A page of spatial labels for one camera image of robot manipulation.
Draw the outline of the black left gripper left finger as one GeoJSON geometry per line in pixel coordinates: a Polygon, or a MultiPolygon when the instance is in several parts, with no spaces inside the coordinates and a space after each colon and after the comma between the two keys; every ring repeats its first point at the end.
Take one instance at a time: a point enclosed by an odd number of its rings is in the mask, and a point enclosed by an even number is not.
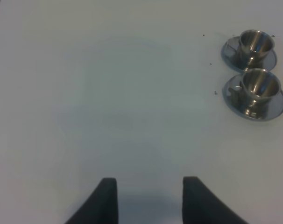
{"type": "Polygon", "coordinates": [[[118,191],[115,178],[103,178],[68,224],[117,224],[118,191]]]}

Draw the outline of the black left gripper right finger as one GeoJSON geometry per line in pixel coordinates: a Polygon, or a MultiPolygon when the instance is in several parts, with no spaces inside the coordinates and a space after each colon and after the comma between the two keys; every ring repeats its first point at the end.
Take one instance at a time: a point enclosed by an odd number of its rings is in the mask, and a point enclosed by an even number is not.
{"type": "Polygon", "coordinates": [[[245,224],[219,200],[198,177],[183,178],[182,219],[184,224],[245,224]]]}

